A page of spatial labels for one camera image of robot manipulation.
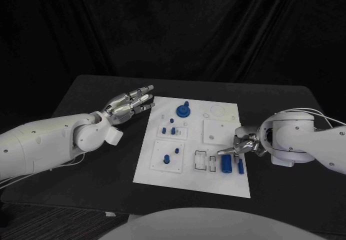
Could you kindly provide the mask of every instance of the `small blue part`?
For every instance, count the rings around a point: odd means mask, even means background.
[[[163,160],[164,164],[169,164],[170,163],[170,156],[169,155],[164,155],[164,160]]]
[[[222,172],[225,174],[229,174],[232,172],[232,158],[229,154],[221,156],[221,166],[222,166]]]
[[[242,159],[239,159],[238,169],[239,169],[239,174],[244,174],[244,160]]]
[[[189,108],[189,102],[186,101],[185,104],[176,108],[176,115],[180,118],[186,118],[190,115],[190,113],[192,110]]]

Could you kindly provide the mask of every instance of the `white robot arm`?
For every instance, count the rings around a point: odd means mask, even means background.
[[[117,145],[123,132],[114,127],[150,109],[146,94],[153,85],[123,93],[102,111],[26,123],[0,135],[0,180],[39,173],[98,149],[107,141]]]
[[[311,114],[332,118],[306,109],[294,108],[277,113],[261,127],[239,127],[235,130],[234,146],[218,154],[234,154],[236,161],[241,153],[255,152],[261,157],[268,152],[272,164],[285,167],[316,159],[330,170],[346,174],[346,124],[336,121],[343,126],[316,129]]]

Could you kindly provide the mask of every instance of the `black curtain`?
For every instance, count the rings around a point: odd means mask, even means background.
[[[236,82],[287,0],[84,0],[118,76]]]

